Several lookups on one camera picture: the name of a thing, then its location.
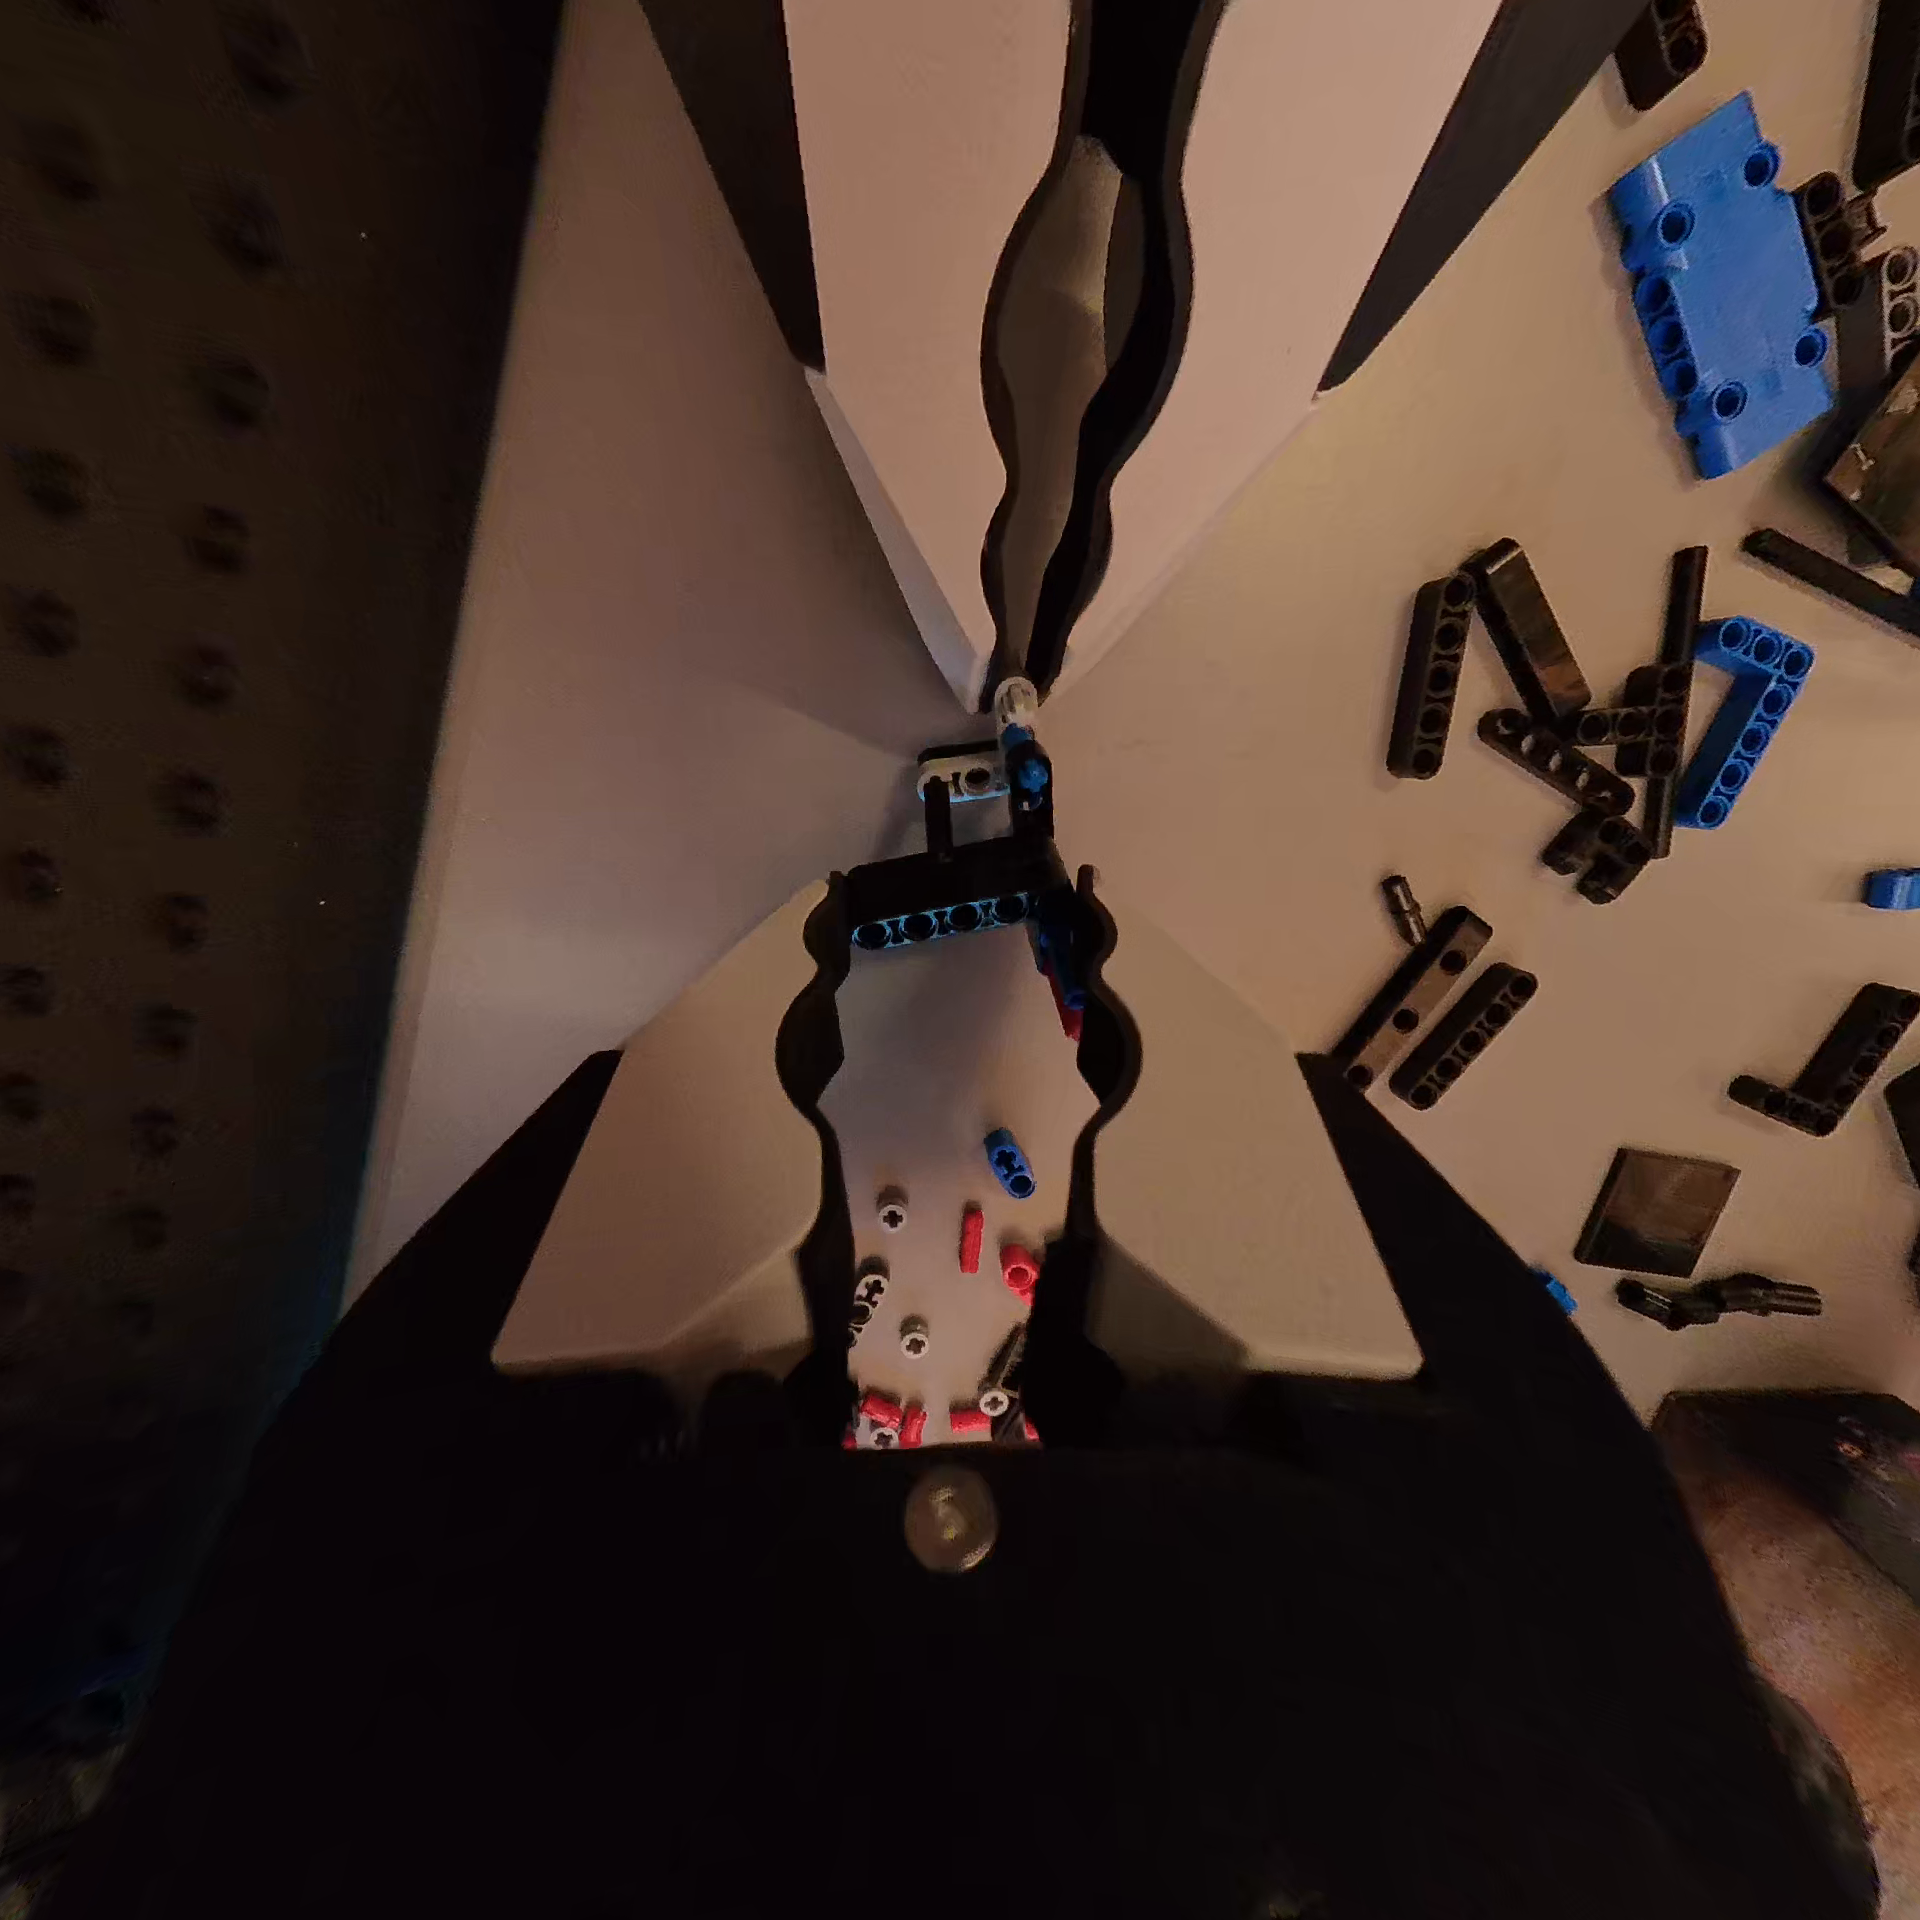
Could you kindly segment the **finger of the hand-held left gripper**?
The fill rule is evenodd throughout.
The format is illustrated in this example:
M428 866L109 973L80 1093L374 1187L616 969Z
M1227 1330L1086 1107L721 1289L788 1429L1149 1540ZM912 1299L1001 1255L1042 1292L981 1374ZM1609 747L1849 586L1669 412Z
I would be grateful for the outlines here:
M1305 423L1493 3L1203 5L1141 180L1137 327L1089 405L1024 673L1089 670Z
M992 281L1064 121L1067 3L787 3L824 371L806 386L960 707L995 623Z

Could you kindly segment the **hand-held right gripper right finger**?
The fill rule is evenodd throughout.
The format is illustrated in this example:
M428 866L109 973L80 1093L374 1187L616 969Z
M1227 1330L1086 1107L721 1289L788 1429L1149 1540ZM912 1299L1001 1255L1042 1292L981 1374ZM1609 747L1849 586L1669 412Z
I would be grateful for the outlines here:
M1408 1402L1424 1356L1299 1050L1092 866L1064 929L1090 1113L1024 1345L1040 1439L1252 1445Z

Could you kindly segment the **black blue toy brick assembly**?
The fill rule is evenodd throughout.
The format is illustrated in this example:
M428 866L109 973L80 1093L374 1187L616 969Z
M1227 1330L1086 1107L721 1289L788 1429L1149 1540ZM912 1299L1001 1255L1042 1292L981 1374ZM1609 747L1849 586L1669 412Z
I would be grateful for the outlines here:
M1022 929L1064 1033L1082 1041L1090 934L1077 900L1057 846L1048 837L1008 831L945 855L897 855L852 869L845 881L849 946L852 954L899 954Z

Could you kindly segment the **grey liftarm with pins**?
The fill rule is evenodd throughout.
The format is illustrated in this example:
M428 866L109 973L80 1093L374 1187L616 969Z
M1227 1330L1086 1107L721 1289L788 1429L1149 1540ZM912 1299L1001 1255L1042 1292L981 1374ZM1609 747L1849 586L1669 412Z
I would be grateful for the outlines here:
M1040 742L1040 693L1033 681L1003 678L992 698L992 738L926 750L915 787L926 852L934 859L953 857L953 814L971 803L1005 799L1016 839L1053 839L1053 774Z

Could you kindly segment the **grey desk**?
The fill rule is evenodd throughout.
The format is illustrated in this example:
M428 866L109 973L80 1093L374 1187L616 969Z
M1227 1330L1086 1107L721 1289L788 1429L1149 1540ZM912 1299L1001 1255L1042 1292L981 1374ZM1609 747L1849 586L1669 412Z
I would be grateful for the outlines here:
M1627 1397L1838 1385L1915 1403L1915 1188L1882 1095L1828 1140L1733 1107L1786 1082L1866 980L1915 988L1915 649L1738 554L1818 514L1754 465L1697 484L1649 383L1605 187L1752 89L1789 177L1843 164L1868 5L1717 5L1659 113L1605 67L1361 373L1051 707L1070 862L1299 1044L1333 1041L1410 877L1466 903L1541 1004L1432 1115L1384 1110L1530 1262L1565 1278ZM1674 548L1710 607L1816 646L1752 795L1614 906L1539 866L1553 798L1472 734L1379 764L1405 610L1477 546L1528 548L1612 690L1649 655ZM654 36L573 5L560 36L483 517L349 1289L589 1052L621 1042L805 883L906 839L906 764L960 737L788 357ZM1622 1146L1738 1166L1691 1281L1579 1263ZM1617 1283L1739 1273L1820 1316L1664 1330Z

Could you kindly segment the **long black toy beam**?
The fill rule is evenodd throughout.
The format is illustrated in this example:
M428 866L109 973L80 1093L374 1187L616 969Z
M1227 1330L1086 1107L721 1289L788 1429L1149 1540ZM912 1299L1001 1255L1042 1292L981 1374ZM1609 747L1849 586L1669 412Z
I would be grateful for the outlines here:
M1453 906L1432 922L1328 1053L1352 1087L1368 1090L1387 1074L1493 934L1493 924L1467 906Z

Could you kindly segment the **pile of small toy pins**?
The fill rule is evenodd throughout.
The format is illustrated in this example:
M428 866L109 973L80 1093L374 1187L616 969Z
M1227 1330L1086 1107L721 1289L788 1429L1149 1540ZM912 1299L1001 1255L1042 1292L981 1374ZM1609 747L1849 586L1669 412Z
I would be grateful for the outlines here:
M849 1319L845 1450L1033 1450L1022 1361L1028 1308L985 1275L865 1258Z

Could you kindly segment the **large black flat toy tile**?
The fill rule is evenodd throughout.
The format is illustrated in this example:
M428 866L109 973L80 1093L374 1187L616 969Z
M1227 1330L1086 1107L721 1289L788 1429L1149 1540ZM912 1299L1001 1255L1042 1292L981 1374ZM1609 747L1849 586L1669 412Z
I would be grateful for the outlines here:
M1574 1236L1573 1259L1691 1281L1739 1177L1738 1166L1714 1158L1622 1146Z

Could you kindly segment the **large black angled toy beam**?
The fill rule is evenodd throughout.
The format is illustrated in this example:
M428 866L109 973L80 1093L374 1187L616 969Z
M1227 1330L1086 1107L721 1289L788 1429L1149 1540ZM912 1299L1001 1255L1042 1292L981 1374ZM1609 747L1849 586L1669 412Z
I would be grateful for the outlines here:
M1501 537L1413 596L1398 693L1384 766L1396 779L1432 779L1450 747L1469 626L1482 622L1534 722L1556 727L1586 710L1594 690L1528 548Z

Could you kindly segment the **small grey toy connector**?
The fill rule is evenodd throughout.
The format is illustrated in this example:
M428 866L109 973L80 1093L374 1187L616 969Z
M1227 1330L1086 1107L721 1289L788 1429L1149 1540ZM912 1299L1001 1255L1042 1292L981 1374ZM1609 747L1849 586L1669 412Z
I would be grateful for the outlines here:
M1836 388L1876 393L1915 350L1917 253L1889 247L1878 207L1833 171L1792 191L1816 276L1816 317L1830 324Z

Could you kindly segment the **black joined toy beams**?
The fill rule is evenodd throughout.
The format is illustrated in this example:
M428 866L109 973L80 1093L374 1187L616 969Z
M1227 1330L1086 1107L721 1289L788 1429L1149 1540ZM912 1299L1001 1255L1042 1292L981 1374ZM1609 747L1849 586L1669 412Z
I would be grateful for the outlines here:
M1477 722L1484 746L1571 807L1541 862L1594 906L1619 900L1669 850L1707 569L1702 543L1670 557L1662 645L1627 676L1621 707L1548 722L1493 709Z

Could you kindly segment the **black studded toy block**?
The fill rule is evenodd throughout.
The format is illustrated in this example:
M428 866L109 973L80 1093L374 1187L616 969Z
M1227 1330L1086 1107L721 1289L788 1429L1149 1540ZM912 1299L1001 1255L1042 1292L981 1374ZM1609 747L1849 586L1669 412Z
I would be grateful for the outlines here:
M1878 191L1917 164L1917 3L1878 3L1857 129L1853 183Z

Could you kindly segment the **small black flat toy tile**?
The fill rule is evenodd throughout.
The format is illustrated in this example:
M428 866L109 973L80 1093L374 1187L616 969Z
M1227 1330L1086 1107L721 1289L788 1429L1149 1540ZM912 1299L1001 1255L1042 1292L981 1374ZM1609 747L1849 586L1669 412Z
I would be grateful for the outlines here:
M1917 357L1849 406L1818 481L1852 537L1917 573Z

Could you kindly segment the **black dimpled panel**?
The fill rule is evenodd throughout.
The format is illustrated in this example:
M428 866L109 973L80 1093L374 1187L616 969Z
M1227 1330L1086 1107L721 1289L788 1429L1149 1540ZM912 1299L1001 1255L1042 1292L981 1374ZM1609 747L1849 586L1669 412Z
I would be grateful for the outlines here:
M560 5L4 5L4 1762L346 1285Z

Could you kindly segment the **toy set cardboard box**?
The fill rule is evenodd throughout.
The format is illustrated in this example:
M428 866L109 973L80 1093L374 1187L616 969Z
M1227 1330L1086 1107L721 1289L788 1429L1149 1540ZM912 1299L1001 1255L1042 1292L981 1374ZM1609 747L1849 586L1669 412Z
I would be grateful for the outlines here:
M1878 1913L1917 1916L1917 1414L1864 1389L1714 1389L1652 1414L1768 1682L1861 1814Z

